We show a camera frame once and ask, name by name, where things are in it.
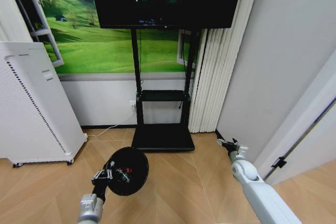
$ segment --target wall outlet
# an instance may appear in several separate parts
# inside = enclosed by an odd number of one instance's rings
[[[130,107],[135,111],[135,101],[130,101]]]

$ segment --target black cable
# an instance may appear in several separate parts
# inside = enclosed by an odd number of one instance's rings
[[[140,28],[140,36],[139,36],[139,37],[140,37],[140,64],[139,64],[140,66],[139,66],[139,68],[140,68],[140,73],[141,73],[141,52],[142,52],[142,44],[141,44],[141,28]],[[140,78],[140,85],[141,85],[141,84],[143,84],[143,79]]]
[[[183,56],[184,74],[185,74],[185,78],[187,78],[187,71],[185,69],[185,59],[184,59],[184,43],[185,43],[185,29],[184,29],[184,32],[183,32],[182,56]]]
[[[141,28],[140,28],[140,73],[141,73],[141,51],[142,51],[142,45],[141,45]]]

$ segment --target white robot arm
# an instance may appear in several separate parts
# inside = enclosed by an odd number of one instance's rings
[[[262,224],[301,223],[273,187],[263,181],[255,166],[245,160],[242,155],[245,147],[222,139],[217,142],[229,151],[231,171]]]

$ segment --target white curtain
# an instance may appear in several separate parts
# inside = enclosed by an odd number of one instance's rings
[[[15,0],[0,4],[0,41],[33,42]]]
[[[202,31],[190,108],[190,132],[216,130],[252,4],[253,0],[238,0],[231,28]]]

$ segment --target window frame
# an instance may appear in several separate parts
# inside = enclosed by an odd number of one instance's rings
[[[57,47],[55,38],[54,38],[54,36],[53,36],[53,34],[51,32],[51,29],[49,27],[47,18],[46,18],[45,14],[44,14],[44,11],[42,9],[41,1],[40,0],[31,0],[31,1],[32,1],[33,5],[35,7],[35,10],[36,10],[36,12],[37,12],[37,14],[38,14],[41,22],[42,22],[42,25],[43,25],[42,29],[36,30],[33,27],[32,23],[31,23],[31,21],[29,19],[29,16],[28,16],[28,14],[27,14],[27,12],[26,12],[26,10],[25,10],[25,8],[24,8],[21,0],[16,0],[16,3],[17,3],[17,5],[18,5],[18,7],[19,7],[19,9],[21,11],[21,14],[22,14],[22,16],[24,17],[24,20],[27,23],[26,25],[29,26],[29,29],[31,30],[30,36],[32,37],[32,39],[34,41],[40,42],[38,36],[46,35],[48,37],[49,41],[50,41],[50,44],[51,44],[51,46],[52,46],[52,48],[54,50],[54,53],[56,55],[56,58],[57,58],[57,60],[52,61],[51,63],[54,66],[54,68],[58,67],[58,66],[61,66],[61,65],[64,64],[64,61],[63,61],[62,55],[61,55],[61,53],[60,53],[60,51],[59,51],[59,49]]]
[[[183,59],[182,50],[184,47],[184,35],[191,35],[191,31],[179,29],[178,31],[178,44],[177,44],[177,59],[176,62],[181,65],[188,65],[188,61]]]

